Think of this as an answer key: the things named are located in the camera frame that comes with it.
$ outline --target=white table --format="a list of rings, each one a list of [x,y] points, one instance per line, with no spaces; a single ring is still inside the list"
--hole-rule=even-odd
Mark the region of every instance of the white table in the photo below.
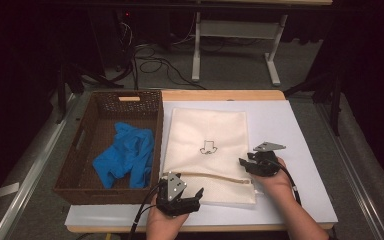
[[[162,162],[167,145],[171,110],[174,107],[246,111],[250,151],[264,141],[285,145],[286,149],[279,150],[276,154],[285,160],[298,186],[303,207],[325,229],[338,222],[291,106],[284,97],[282,99],[283,95],[280,95],[279,91],[178,91],[177,93],[175,96],[181,99],[193,100],[167,101],[164,98]],[[246,100],[219,101],[221,99]],[[138,209],[139,205],[71,206],[65,224],[73,232],[128,232]],[[137,231],[145,230],[146,217],[147,214],[142,215]],[[283,220],[271,199],[263,193],[257,193],[255,205],[202,204],[199,212],[190,214],[181,231],[283,229],[285,229]]]

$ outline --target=cloth bag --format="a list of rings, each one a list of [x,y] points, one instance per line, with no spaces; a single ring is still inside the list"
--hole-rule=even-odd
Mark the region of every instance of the cloth bag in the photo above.
[[[201,202],[255,204],[250,175],[238,158],[247,158],[245,112],[174,108],[163,175],[181,173],[182,197],[204,188]]]

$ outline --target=human hand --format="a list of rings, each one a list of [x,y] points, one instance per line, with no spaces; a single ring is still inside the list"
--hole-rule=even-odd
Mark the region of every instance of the human hand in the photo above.
[[[156,205],[157,196],[152,198],[151,205]],[[173,240],[176,238],[179,229],[185,223],[189,214],[170,217],[162,213],[158,208],[152,207],[149,210],[146,223],[147,240]]]
[[[286,168],[285,161],[280,157],[277,158],[279,163]],[[251,176],[263,185],[267,194],[276,200],[284,197],[293,197],[291,182],[288,176],[282,170],[272,177],[260,177],[251,174]]]

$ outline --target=gray floor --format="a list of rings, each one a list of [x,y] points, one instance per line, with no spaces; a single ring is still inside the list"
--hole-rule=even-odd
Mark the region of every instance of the gray floor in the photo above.
[[[268,42],[247,44],[249,40],[230,39],[218,51],[217,42],[204,42],[201,55],[201,81],[198,83],[207,89],[279,89],[286,90],[304,80],[311,63],[320,47],[320,43],[301,46],[297,42],[282,43],[275,58],[282,85],[273,87],[269,74],[262,61],[263,49],[268,49]],[[139,51],[138,57],[166,58],[176,67],[184,78],[190,79],[192,64],[190,44],[181,44],[168,52],[157,46],[150,46]],[[138,59],[140,66],[144,60]],[[167,75],[166,66],[146,62],[139,71],[140,88],[186,88],[193,86],[177,85],[182,80],[173,69]],[[108,77],[115,73],[108,69]],[[132,88],[131,76],[120,81],[126,88]],[[24,156],[6,179],[3,186],[20,183],[20,191],[27,184],[26,176],[30,170],[45,159],[43,171],[32,184],[31,194],[20,204],[18,214],[8,223],[9,207],[17,193],[0,197],[0,227],[7,234],[0,239],[76,239],[79,234],[70,233],[64,226],[69,204],[52,192],[59,168],[72,141],[78,119],[90,91],[100,86],[85,85],[87,91],[75,96],[69,102],[72,111],[63,122],[59,135],[55,124],[55,110],[42,131],[36,136]],[[356,124],[346,98],[341,99],[340,137],[335,137],[326,125],[326,109],[329,105],[315,105],[309,97],[311,93],[298,93],[289,98],[297,121],[306,138],[314,161],[326,189],[331,197],[339,223],[335,229],[339,239],[384,239],[384,172],[381,170],[373,153],[367,145],[364,135]],[[88,236],[85,239],[105,239],[105,234]],[[221,234],[183,234],[179,239],[284,239],[283,233],[236,233]]]

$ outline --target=wicker basket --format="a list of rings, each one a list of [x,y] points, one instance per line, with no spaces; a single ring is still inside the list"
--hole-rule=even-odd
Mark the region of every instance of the wicker basket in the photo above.
[[[141,203],[159,180],[163,117],[160,91],[93,92],[54,191],[74,205]],[[92,166],[93,160],[113,143],[116,122],[153,132],[151,184],[146,188],[129,188],[130,176],[126,175],[111,189],[105,189]]]

